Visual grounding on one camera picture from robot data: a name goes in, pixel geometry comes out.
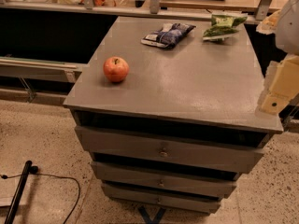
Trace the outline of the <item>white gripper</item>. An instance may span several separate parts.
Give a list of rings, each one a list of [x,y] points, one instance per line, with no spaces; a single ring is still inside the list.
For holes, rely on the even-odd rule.
[[[299,0],[288,0],[256,27],[260,34],[276,33],[276,46],[287,55],[267,67],[258,107],[271,115],[280,113],[299,94]]]

